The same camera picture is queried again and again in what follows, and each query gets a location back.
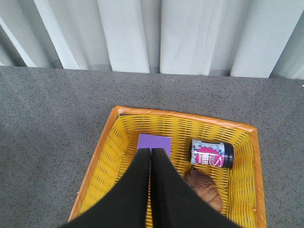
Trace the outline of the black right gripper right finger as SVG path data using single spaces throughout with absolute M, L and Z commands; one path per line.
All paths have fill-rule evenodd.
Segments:
M 238 228 L 189 187 L 163 148 L 151 152 L 152 221 L 154 228 Z

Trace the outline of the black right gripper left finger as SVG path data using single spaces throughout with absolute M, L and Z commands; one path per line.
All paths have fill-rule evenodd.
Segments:
M 148 204 L 151 150 L 139 149 L 130 166 L 93 207 L 63 228 L 144 228 Z

